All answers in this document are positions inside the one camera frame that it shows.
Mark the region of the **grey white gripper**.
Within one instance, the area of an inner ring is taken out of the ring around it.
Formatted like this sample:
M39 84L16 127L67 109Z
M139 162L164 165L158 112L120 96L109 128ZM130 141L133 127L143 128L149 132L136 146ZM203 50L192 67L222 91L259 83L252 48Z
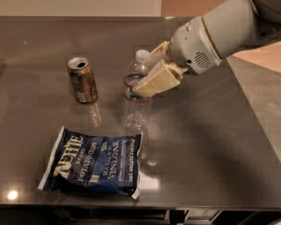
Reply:
M178 86L187 67L200 75L221 63L203 18L196 17L178 28L170 43L164 41L150 52L146 66L151 70L132 91L139 97L150 98Z

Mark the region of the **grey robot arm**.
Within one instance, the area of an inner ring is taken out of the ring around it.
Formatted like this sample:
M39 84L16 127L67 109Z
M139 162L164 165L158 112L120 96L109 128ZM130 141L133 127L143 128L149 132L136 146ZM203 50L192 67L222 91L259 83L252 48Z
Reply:
M227 0L178 28L152 51L149 73L132 91L152 97L180 84L183 74L198 75L244 50L281 40L281 0Z

